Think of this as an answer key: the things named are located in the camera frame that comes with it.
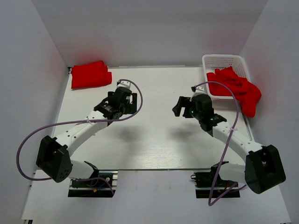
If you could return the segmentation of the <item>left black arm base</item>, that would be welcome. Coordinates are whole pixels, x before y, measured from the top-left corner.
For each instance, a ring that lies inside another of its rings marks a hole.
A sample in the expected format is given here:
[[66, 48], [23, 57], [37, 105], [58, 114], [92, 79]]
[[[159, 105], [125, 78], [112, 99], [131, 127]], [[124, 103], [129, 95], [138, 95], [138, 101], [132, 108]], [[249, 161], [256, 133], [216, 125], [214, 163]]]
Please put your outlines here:
[[71, 180], [68, 197], [80, 198], [112, 198], [116, 192], [118, 172], [117, 171], [100, 171], [99, 177], [108, 182], [113, 190], [104, 180], [91, 180], [78, 182]]

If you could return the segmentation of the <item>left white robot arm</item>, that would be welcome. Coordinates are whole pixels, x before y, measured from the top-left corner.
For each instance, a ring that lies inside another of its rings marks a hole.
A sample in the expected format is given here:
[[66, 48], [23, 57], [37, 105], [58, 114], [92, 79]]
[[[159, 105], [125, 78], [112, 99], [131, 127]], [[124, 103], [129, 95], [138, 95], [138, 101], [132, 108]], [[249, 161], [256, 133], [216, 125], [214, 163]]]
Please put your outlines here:
[[73, 153], [98, 131], [108, 127], [124, 114], [137, 111], [137, 94], [130, 89], [128, 81], [118, 83], [114, 92], [94, 107], [83, 123], [56, 137], [46, 136], [41, 140], [36, 160], [37, 166], [51, 179], [59, 183], [66, 178], [83, 179], [88, 186], [99, 180], [95, 165], [71, 159]]

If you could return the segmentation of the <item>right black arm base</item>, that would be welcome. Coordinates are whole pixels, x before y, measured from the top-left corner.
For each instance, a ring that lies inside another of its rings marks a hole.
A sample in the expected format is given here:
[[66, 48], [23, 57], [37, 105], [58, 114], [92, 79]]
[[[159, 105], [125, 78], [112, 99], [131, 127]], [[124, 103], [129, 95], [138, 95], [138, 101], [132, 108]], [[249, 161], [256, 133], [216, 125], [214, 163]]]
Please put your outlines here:
[[[190, 176], [191, 180], [195, 183], [195, 194], [197, 199], [208, 199], [211, 186], [213, 183], [214, 176], [211, 172], [207, 171], [199, 171], [194, 172]], [[219, 176], [217, 177], [217, 181], [212, 193], [212, 199], [216, 199], [220, 196], [225, 190], [230, 188], [234, 182], [222, 180]], [[223, 198], [240, 198], [240, 192], [237, 191], [239, 188], [238, 184], [232, 188]]]

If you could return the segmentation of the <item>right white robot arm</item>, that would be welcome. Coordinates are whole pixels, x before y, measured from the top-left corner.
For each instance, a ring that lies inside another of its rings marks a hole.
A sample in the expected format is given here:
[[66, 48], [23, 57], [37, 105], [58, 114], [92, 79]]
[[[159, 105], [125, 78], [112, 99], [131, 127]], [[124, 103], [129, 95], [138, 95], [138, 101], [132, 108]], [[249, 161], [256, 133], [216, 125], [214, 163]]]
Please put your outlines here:
[[256, 143], [233, 129], [224, 117], [214, 112], [208, 95], [181, 96], [172, 111], [176, 117], [195, 118], [203, 131], [225, 143], [245, 163], [239, 165], [222, 161], [211, 166], [209, 173], [196, 176], [200, 186], [228, 187], [233, 182], [239, 182], [261, 194], [286, 180], [278, 149], [273, 145]]

